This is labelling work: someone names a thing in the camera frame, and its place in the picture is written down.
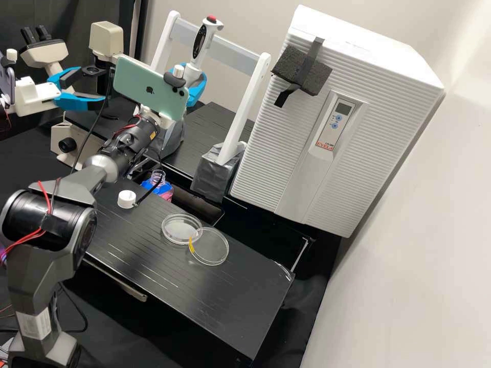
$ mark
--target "display screen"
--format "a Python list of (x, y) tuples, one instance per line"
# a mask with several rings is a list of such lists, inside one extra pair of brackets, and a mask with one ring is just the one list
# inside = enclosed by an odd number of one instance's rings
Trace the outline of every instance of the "display screen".
[(351, 111), (351, 106), (342, 104), (341, 102), (336, 107), (336, 112), (339, 112), (343, 115), (348, 115), (350, 111)]

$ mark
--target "black foam pad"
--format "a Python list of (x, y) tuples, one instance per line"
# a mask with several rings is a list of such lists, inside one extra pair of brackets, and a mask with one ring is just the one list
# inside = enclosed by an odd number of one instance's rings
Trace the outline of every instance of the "black foam pad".
[[(287, 46), (281, 54), (272, 72), (292, 84), (299, 84), (298, 74), (307, 58), (307, 54), (293, 46)], [(332, 72), (332, 68), (314, 60), (313, 64), (300, 84), (300, 89), (311, 96), (317, 96)]]

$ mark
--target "clear plastic dish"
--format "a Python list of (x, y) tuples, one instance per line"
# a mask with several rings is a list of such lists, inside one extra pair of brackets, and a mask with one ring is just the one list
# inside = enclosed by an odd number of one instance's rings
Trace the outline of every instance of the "clear plastic dish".
[(222, 264), (229, 255), (229, 242), (217, 229), (202, 227), (198, 229), (196, 241), (188, 239), (191, 254), (201, 263), (208, 266)]
[(201, 236), (201, 233), (198, 232), (201, 227), (201, 222), (188, 214), (171, 214), (162, 221), (164, 236), (172, 243), (179, 245), (189, 244), (189, 238), (192, 242), (197, 241)]

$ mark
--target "white cap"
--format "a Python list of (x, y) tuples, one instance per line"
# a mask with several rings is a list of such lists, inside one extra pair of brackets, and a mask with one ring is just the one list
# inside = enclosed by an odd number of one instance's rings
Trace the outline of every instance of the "white cap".
[(7, 49), (7, 60), (17, 61), (17, 50), (16, 49)]
[(124, 209), (133, 208), (133, 203), (135, 202), (136, 198), (137, 195), (135, 194), (134, 191), (129, 191), (129, 190), (121, 191), (119, 192), (118, 195), (118, 206)]
[(181, 79), (184, 75), (184, 67), (182, 65), (174, 65), (174, 70), (172, 71), (172, 75), (176, 78)]

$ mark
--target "smartphone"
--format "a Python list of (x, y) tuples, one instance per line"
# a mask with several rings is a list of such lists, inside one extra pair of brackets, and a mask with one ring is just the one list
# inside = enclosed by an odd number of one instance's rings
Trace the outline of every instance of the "smartphone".
[(175, 121), (182, 119), (189, 98), (186, 87), (173, 87), (164, 81), (162, 74), (129, 57), (118, 59), (113, 87), (122, 95)]

